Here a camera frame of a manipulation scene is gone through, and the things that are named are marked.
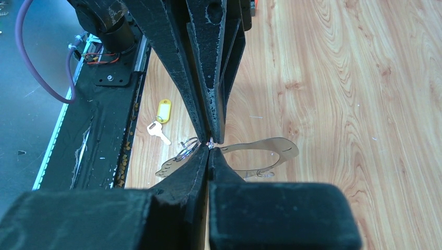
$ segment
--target oval hole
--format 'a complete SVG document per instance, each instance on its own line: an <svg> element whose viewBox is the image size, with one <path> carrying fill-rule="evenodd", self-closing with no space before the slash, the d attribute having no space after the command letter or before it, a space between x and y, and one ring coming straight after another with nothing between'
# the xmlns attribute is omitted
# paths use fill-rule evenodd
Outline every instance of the oval hole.
<svg viewBox="0 0 442 250"><path fill-rule="evenodd" d="M227 163L234 170L252 170L270 167L279 160L273 151L261 149L244 149L225 153Z"/></svg>

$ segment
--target blue gray surface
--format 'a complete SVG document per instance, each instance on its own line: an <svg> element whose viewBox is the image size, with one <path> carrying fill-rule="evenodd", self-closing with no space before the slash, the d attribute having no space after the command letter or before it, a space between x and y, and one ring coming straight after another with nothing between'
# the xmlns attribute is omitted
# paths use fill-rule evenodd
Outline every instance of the blue gray surface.
<svg viewBox="0 0 442 250"><path fill-rule="evenodd" d="M62 104L34 80L18 54L14 25L22 1L9 0L0 17L0 218L11 203L30 191ZM67 46L82 32L67 1L34 1L23 39L42 77L61 95L68 90L64 70ZM76 61L72 60L74 72Z"/></svg>

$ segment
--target hole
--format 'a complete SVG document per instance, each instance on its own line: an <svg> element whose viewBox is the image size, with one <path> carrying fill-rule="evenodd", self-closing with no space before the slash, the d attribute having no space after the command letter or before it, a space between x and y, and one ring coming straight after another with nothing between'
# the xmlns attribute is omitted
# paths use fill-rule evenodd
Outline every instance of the hole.
<svg viewBox="0 0 442 250"><path fill-rule="evenodd" d="M219 3L211 3L206 8L206 18L211 24L220 24L223 15L223 7Z"/></svg>
<svg viewBox="0 0 442 250"><path fill-rule="evenodd" d="M253 170L270 167L279 160L273 151L245 149L225 153L227 163L233 170Z"/></svg>

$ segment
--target wooden floor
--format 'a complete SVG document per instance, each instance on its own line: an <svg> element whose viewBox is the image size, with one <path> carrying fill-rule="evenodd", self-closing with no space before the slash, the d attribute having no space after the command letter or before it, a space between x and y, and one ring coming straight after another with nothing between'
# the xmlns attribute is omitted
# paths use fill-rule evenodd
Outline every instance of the wooden floor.
<svg viewBox="0 0 442 250"><path fill-rule="evenodd" d="M148 188L195 136L151 56L127 188ZM172 100L166 146L146 126ZM225 145L283 136L299 156L272 178L340 187L365 249L442 247L442 2L259 1L228 104ZM235 168L270 152L226 155Z"/></svg>

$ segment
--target white scratch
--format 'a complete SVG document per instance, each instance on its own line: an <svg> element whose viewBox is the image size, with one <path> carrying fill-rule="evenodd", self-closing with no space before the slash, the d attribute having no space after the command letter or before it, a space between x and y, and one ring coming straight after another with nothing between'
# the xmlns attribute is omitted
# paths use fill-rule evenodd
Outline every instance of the white scratch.
<svg viewBox="0 0 442 250"><path fill-rule="evenodd" d="M38 90L41 86L38 86L35 88L35 90L29 92L27 95L25 95L25 97L28 97L30 94L34 93L36 90Z"/></svg>

